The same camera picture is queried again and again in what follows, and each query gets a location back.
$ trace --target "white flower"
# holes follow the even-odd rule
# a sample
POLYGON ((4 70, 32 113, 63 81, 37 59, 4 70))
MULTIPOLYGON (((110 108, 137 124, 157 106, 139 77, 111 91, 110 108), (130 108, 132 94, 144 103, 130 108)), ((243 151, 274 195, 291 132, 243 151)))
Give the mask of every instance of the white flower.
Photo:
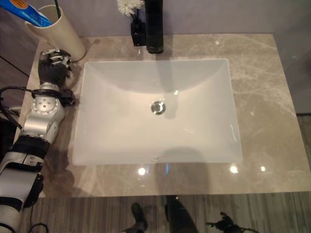
POLYGON ((130 16, 131 14, 134 14, 133 8, 134 5, 132 3, 132 0, 117 0, 118 3, 118 10, 126 15, 130 16))
POLYGON ((144 4, 144 1, 141 0, 117 0, 118 10, 126 15, 130 16, 134 13, 134 8, 140 9, 141 6, 144 4))
POLYGON ((135 8, 140 9, 141 6, 144 4, 144 1, 142 0, 132 0, 132 3, 135 8))

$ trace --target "person's leg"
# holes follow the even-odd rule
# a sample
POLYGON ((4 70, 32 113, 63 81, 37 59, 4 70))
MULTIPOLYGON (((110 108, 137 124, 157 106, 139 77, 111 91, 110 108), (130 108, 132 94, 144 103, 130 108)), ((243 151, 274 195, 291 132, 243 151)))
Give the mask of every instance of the person's leg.
POLYGON ((144 233, 148 228, 144 212, 138 203, 132 204, 132 214, 135 219, 135 224, 123 230, 121 233, 144 233))
POLYGON ((165 205, 166 219, 171 233, 199 233, 190 214, 177 196, 167 196, 165 205))

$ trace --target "chrome drain stopper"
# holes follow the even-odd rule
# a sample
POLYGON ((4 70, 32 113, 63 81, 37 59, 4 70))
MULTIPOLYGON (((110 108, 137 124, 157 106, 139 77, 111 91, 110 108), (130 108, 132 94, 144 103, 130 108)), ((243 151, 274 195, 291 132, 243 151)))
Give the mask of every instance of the chrome drain stopper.
POLYGON ((162 101, 156 101, 151 105, 151 111, 155 115, 160 115, 165 112, 165 104, 162 101))

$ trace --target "toothbrush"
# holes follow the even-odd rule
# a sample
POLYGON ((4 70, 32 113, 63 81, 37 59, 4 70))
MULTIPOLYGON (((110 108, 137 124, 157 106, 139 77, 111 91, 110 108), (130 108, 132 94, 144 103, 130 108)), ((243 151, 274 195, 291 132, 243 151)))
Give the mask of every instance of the toothbrush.
POLYGON ((60 14, 60 10, 59 10, 59 7, 58 7, 58 2, 57 2, 57 0, 55 0, 55 6, 56 6, 58 18, 60 18, 61 14, 60 14))

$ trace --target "white rectangular sink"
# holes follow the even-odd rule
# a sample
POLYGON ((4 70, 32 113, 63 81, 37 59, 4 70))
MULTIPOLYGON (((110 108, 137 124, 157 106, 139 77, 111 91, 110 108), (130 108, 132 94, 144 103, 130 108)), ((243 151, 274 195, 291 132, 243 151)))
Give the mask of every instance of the white rectangular sink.
POLYGON ((227 59, 85 64, 74 165, 241 159, 227 59))

